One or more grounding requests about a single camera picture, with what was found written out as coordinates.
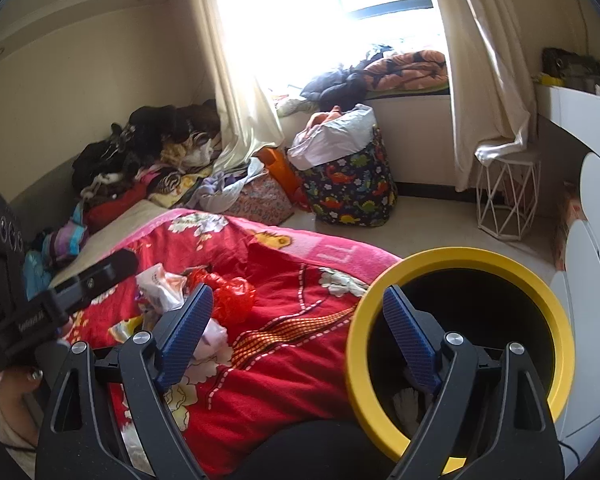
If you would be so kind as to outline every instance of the cardboard box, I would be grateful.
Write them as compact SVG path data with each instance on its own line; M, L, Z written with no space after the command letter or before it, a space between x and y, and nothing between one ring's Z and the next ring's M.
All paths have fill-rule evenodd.
M551 243L553 262L557 270L566 270L566 240L568 232L576 220L586 220L577 186L564 183L564 190L558 200L558 224Z

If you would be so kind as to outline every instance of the trash bin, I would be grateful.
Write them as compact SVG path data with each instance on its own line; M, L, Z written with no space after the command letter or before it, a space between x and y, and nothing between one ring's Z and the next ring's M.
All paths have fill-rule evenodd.
M377 227L389 219L398 192L371 107L305 130L287 155L321 221Z
M550 288L526 267L473 248L414 254L387 269L360 301L347 341L347 387L360 424L374 443L398 460L409 444L393 408L393 395L410 386L405 362L382 316L382 294L401 286L418 310L445 331L478 346L504 349L518 341L529 351L547 393L553 419L566 405L574 374L573 336ZM478 413L467 412L467 418ZM445 472L461 467L471 434L460 434Z

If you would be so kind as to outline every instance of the laundry basket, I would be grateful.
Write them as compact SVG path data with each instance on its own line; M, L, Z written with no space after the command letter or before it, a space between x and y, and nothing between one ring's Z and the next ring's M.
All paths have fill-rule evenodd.
M413 306L433 314L445 331L478 346L521 343L547 391L554 420L562 412L574 374L570 325L550 288L535 274L501 256L473 248L414 254L387 269L360 301L347 341L347 387L360 424L376 446L398 460L409 445L393 408L409 387L405 362L382 315L382 294L400 285ZM467 417L477 413L467 412ZM460 434L445 473L464 465L472 434Z
M377 126L362 150L296 172L316 218L328 224L380 226L389 219L397 200Z

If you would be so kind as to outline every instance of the blue gripper pad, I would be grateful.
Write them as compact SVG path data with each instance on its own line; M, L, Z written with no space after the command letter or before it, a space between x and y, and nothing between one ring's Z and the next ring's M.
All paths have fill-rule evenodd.
M154 383L160 393L181 381L212 309L213 291L208 285L198 285L181 309L167 312L156 325L154 366L158 376Z
M442 381L437 373L435 349L414 317L416 309L397 285L384 291L382 312L407 366L416 388L436 394Z

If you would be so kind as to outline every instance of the yellow ring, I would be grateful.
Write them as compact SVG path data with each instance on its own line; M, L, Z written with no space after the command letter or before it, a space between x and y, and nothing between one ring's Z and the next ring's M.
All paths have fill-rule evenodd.
M360 300L347 340L346 378L349 399L358 421L373 443L397 462L410 440L388 418L375 395L367 362L370 328L382 309L382 294L390 285L404 285L434 270L476 269L500 276L525 292L547 320L555 348L555 372L548 405L558 416L566 405L575 369L575 345L564 310L548 286L531 270L513 260L474 248L445 247L414 254L385 270ZM464 465L464 458L450 458L444 473Z

